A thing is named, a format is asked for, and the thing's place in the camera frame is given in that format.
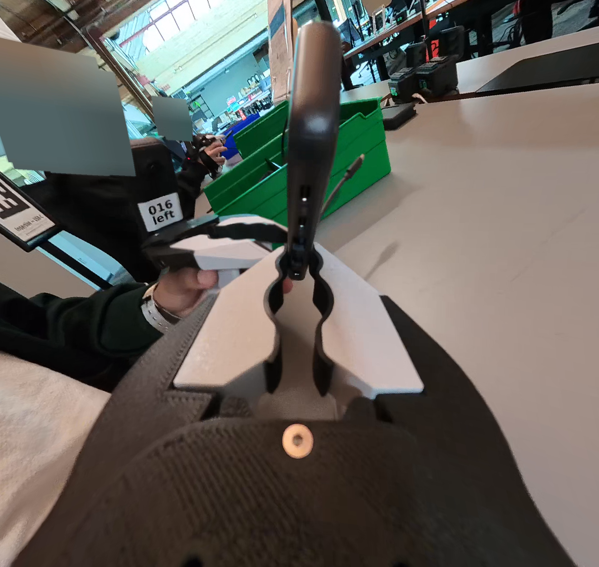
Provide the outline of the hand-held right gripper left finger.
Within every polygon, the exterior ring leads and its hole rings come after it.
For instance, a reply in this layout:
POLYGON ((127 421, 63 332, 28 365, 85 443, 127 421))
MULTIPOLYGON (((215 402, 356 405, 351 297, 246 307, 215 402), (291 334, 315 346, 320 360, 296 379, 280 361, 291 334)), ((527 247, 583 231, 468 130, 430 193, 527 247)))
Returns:
POLYGON ((282 374, 280 334, 274 315, 283 302, 275 249, 213 294, 173 386, 221 394, 273 393, 282 374))

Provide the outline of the person's left hand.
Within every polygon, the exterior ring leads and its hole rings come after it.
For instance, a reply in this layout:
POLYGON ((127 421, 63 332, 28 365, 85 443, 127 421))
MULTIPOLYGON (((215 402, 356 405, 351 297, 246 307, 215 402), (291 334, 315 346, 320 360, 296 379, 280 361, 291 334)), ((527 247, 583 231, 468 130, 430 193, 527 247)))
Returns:
POLYGON ((154 286, 152 298, 161 315, 170 321, 190 315, 201 303, 206 292, 219 281, 215 270, 182 268, 167 271, 154 286))

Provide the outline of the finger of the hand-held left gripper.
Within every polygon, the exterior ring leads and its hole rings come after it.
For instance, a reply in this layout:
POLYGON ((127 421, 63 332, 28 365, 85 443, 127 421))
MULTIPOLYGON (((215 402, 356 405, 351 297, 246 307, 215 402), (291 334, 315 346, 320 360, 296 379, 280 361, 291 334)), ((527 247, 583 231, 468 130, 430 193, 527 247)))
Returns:
POLYGON ((183 240, 168 251, 168 271, 186 268, 215 271, 212 289, 220 289, 273 251, 272 242, 256 240, 183 240))
POLYGON ((285 244, 288 229, 271 219, 240 214, 220 217, 218 223, 207 227, 211 239, 252 240, 259 243, 285 244))

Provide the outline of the silver wristwatch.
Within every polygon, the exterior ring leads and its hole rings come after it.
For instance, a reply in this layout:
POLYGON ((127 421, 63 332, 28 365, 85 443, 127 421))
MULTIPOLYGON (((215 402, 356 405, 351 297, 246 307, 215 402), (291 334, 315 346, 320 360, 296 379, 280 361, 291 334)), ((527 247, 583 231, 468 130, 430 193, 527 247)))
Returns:
POLYGON ((140 309, 146 322, 161 334, 165 334, 181 321, 181 317, 162 308, 154 300, 156 286, 157 283, 154 283, 146 289, 141 299, 140 309))

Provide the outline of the grey desk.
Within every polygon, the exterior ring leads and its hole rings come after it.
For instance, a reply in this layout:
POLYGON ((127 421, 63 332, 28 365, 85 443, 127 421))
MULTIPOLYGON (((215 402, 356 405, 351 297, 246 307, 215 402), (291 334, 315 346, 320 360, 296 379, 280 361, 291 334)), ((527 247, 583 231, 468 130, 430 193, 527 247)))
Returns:
POLYGON ((517 93, 521 91, 542 91, 585 84, 597 84, 598 76, 589 76, 587 78, 570 79, 569 81, 551 81, 530 85, 520 84, 519 86, 508 87, 503 90, 479 93, 479 89, 484 88, 489 82, 502 75, 503 72, 511 69, 511 67, 517 63, 538 56, 564 52, 570 48, 594 46, 595 44, 598 44, 598 26, 591 26, 579 32, 550 38, 534 44, 490 54, 477 59, 461 61, 456 64, 458 88, 455 90, 446 90, 444 96, 437 98, 432 97, 427 91, 420 89, 417 80, 411 77, 408 79, 408 83, 413 86, 412 93, 418 93, 420 96, 407 96, 406 94, 403 94, 402 96, 394 95, 393 92, 399 91, 398 84, 395 84, 393 79, 388 79, 381 83, 364 85, 355 91, 344 92, 341 94, 341 101, 349 102, 361 99, 380 98, 382 100, 382 106, 392 106, 393 104, 402 104, 407 103, 408 101, 427 103, 453 100, 454 98, 467 99, 488 95, 517 93))
POLYGON ((597 109, 597 84, 421 105, 391 180, 319 224, 421 393, 321 396, 316 330, 271 394, 178 390, 207 291, 14 565, 598 566, 597 109))

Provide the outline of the person's left forearm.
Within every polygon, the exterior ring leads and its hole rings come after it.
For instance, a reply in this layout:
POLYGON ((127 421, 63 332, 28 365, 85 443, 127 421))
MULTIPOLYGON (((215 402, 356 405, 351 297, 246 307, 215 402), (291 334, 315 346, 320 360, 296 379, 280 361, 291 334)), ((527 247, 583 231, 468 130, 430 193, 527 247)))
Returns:
POLYGON ((62 299, 26 298, 1 284, 1 351, 112 392, 162 337, 141 310, 148 287, 128 283, 62 299))

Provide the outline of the black flat box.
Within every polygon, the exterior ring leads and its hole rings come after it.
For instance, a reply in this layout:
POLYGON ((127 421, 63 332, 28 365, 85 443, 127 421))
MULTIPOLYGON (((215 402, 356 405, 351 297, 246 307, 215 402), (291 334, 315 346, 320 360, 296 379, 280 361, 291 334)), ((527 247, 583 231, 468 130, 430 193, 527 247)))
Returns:
POLYGON ((381 109, 385 131, 396 131, 417 115, 412 103, 395 104, 381 109))

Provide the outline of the person's white clothing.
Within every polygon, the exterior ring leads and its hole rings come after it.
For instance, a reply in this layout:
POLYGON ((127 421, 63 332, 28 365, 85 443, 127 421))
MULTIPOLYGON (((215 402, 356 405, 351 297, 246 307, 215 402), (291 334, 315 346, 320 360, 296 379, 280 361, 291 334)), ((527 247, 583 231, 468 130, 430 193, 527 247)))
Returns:
POLYGON ((13 563, 46 519, 109 398, 1 353, 1 566, 13 563))

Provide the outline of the black power bank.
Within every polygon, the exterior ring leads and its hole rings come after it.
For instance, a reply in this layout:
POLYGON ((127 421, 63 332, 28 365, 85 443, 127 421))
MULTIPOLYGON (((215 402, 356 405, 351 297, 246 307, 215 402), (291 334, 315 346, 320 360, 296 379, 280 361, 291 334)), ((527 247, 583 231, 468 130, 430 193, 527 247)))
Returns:
POLYGON ((288 277, 309 266, 340 126, 342 48, 331 22, 298 31, 288 115, 288 277))

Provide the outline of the black desk mat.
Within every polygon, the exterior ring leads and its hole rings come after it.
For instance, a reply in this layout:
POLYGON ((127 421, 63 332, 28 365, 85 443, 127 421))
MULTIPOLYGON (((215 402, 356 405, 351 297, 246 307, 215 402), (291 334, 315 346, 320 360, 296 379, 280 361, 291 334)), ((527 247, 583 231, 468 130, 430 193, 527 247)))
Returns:
POLYGON ((476 91, 479 95, 551 89, 598 80, 598 43, 523 59, 476 91))

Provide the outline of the long wooden table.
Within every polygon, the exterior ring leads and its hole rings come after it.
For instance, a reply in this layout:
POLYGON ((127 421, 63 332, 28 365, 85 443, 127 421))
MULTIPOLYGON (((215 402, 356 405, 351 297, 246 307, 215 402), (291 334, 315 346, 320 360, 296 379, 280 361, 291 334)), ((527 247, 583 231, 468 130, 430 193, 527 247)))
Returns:
MULTIPOLYGON (((431 4, 429 4, 425 9, 425 16, 427 18, 437 18, 440 14, 443 14, 447 11, 453 10, 470 0, 437 0, 431 4)), ((415 11, 412 11, 408 14, 408 17, 400 23, 393 23, 390 26, 386 26, 381 32, 378 32, 375 35, 370 36, 365 41, 348 51, 344 54, 344 60, 348 61, 349 59, 357 56, 359 54, 364 54, 368 49, 373 46, 381 43, 387 38, 393 37, 396 34, 406 30, 409 27, 414 26, 416 23, 420 22, 422 19, 422 14, 418 14, 415 11)))

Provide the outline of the cardboard box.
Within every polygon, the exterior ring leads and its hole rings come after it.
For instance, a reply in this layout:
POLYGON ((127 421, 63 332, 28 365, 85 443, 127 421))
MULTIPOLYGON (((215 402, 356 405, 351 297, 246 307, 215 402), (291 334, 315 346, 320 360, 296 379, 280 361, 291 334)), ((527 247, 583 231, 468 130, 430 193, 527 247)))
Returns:
POLYGON ((268 57, 276 106, 290 98, 294 69, 292 0, 267 0, 268 57))

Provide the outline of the green plastic bin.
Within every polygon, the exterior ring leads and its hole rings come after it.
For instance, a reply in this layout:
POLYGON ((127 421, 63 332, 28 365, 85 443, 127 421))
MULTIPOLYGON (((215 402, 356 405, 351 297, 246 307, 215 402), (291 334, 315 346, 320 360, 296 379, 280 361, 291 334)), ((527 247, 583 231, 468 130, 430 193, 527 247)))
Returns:
MULTIPOLYGON (((288 102, 284 101, 234 134, 241 162, 204 189, 214 213, 254 214, 287 226, 286 154, 281 152, 287 117, 288 102)), ((364 155, 362 166, 345 182, 325 217, 391 173, 379 98, 341 104, 337 151, 327 195, 360 155, 364 155)))

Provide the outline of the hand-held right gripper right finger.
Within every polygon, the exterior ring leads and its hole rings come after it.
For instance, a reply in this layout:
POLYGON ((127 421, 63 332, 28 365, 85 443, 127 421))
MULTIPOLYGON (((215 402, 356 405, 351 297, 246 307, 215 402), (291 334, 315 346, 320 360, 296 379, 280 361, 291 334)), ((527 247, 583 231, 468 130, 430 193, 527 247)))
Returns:
POLYGON ((336 400, 419 394, 424 384, 378 291, 320 244, 309 264, 316 327, 313 379, 336 400))

